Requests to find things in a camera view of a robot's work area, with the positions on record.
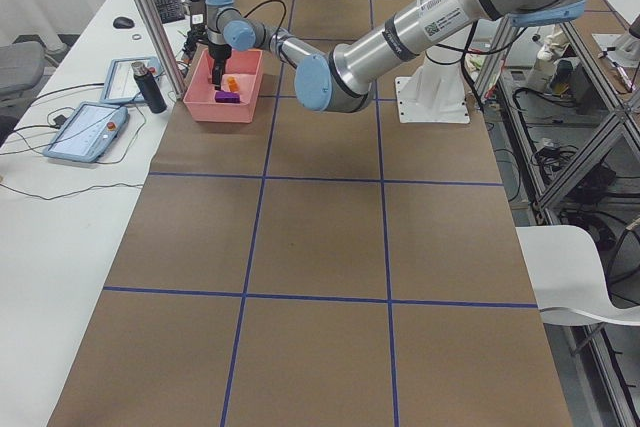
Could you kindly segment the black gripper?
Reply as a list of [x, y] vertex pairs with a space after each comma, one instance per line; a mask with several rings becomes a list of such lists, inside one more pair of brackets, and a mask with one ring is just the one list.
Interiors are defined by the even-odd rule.
[[213, 59], [211, 69], [212, 85], [215, 89], [221, 89], [223, 75], [225, 74], [226, 69], [226, 61], [231, 57], [231, 46], [226, 43], [209, 43], [208, 52]]

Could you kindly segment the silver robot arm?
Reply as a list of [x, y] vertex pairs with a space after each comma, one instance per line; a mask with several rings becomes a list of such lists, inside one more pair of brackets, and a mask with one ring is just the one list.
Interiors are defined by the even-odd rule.
[[214, 45], [271, 52], [295, 69], [298, 101], [317, 112], [354, 113], [372, 98], [379, 77], [480, 20], [509, 17], [515, 27], [580, 17], [586, 0], [416, 0], [352, 44], [325, 54], [281, 27], [246, 18], [234, 0], [205, 0]]

